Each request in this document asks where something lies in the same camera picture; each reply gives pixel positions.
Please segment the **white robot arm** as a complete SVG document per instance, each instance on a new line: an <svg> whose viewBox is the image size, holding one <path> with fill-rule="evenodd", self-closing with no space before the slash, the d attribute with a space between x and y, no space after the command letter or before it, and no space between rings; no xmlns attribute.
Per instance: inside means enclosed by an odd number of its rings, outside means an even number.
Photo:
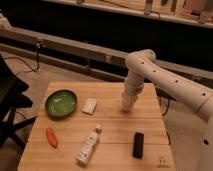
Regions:
<svg viewBox="0 0 213 171"><path fill-rule="evenodd" d="M156 54L151 49L126 56L128 74L122 92L122 110L132 110L145 79L157 85L207 123L196 171L213 171L213 89L158 67L155 61Z"/></svg>

